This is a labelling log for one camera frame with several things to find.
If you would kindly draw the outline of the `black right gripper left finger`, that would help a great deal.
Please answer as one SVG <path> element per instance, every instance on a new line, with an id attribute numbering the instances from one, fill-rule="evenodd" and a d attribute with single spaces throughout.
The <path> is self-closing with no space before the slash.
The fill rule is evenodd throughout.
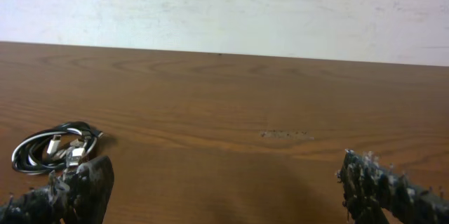
<path id="1" fill-rule="evenodd" d="M 60 176 L 52 172 L 47 185 L 32 188 L 18 198 L 10 197 L 1 206 L 1 222 L 102 223 L 113 187 L 110 158 L 96 157 Z"/>

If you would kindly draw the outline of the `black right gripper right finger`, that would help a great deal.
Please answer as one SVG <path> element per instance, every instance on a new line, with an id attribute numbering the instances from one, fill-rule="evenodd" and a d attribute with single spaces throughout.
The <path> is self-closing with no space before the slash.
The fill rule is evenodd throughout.
<path id="1" fill-rule="evenodd" d="M 345 150 L 342 168 L 336 172 L 342 184 L 343 207 L 354 223 L 388 223 L 388 211 L 401 223 L 448 224 L 448 200 L 443 193 L 412 183 L 406 174 L 396 175 L 378 164 L 372 153 Z"/>

